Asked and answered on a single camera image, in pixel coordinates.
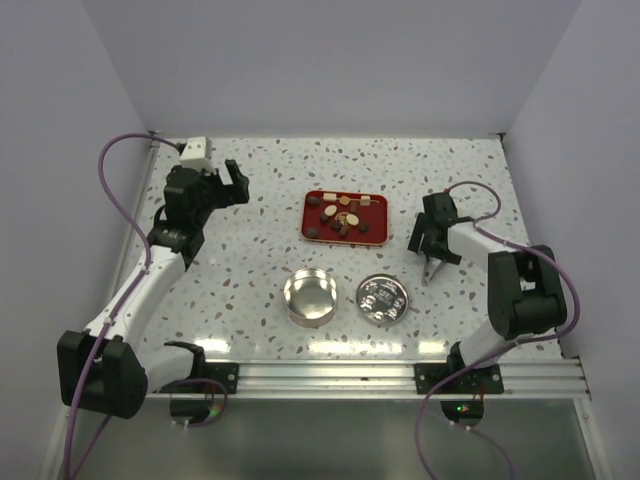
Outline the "metal tongs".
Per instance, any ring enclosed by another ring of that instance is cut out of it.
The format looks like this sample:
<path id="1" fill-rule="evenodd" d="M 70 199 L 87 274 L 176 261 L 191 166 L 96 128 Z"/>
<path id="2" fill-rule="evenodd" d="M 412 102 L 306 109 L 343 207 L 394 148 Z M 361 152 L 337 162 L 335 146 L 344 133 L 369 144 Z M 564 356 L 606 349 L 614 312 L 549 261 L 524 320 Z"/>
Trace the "metal tongs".
<path id="1" fill-rule="evenodd" d="M 441 269 L 443 261 L 437 258 L 427 258 L 425 260 L 421 282 L 423 286 L 428 286 L 435 275 Z"/>

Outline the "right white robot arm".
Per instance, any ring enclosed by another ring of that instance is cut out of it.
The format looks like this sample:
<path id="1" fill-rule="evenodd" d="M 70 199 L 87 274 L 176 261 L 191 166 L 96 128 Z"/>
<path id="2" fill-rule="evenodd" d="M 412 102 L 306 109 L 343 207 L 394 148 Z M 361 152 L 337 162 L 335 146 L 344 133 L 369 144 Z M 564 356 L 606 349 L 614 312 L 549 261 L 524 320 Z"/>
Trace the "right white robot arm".
<path id="1" fill-rule="evenodd" d="M 487 319 L 474 333 L 456 342 L 435 378 L 451 389 L 468 392 L 490 368 L 519 343 L 562 326 L 567 306 L 553 251 L 544 245 L 510 246 L 478 222 L 461 216 L 448 192 L 422 199 L 408 250 L 426 259 L 423 284 L 444 265 L 472 261 L 486 274 Z"/>

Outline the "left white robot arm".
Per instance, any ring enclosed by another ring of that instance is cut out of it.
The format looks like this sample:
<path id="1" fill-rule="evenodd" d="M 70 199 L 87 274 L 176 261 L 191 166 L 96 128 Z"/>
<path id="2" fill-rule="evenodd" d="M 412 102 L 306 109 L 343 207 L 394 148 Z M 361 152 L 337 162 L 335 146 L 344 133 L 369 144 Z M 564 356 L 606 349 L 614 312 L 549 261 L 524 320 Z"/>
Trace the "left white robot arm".
<path id="1" fill-rule="evenodd" d="M 204 228 L 219 209 L 249 200 L 249 180 L 236 161 L 217 171 L 174 166 L 166 178 L 164 203 L 156 211 L 147 247 L 129 278 L 83 331 L 65 332 L 57 344 L 61 398 L 65 405 L 129 419 L 147 394 L 172 383 L 185 392 L 208 379 L 203 348 L 168 341 L 143 357 L 137 349 L 147 324 L 169 290 L 201 249 Z"/>

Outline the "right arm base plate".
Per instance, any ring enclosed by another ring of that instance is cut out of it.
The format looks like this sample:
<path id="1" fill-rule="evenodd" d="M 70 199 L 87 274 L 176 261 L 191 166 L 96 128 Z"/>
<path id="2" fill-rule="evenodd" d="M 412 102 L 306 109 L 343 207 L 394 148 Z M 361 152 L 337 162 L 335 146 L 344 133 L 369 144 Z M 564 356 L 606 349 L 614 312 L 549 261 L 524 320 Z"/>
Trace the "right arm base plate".
<path id="1" fill-rule="evenodd" d="M 426 395 L 438 382 L 452 374 L 445 363 L 416 363 L 413 369 L 416 391 L 420 395 Z M 500 367 L 492 365 L 463 373 L 442 386 L 437 394 L 503 394 L 504 392 Z"/>

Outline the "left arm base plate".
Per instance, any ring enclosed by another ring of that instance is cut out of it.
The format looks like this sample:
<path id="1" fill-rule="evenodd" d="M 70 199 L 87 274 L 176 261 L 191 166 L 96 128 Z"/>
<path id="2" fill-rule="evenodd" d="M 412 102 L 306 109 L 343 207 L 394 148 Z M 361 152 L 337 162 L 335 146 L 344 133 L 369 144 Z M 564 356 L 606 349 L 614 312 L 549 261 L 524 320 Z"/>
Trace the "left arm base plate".
<path id="1" fill-rule="evenodd" d="M 228 395 L 237 393 L 240 378 L 240 365 L 235 362 L 207 362 L 205 365 L 205 377 L 217 382 L 213 387 L 215 393 Z"/>

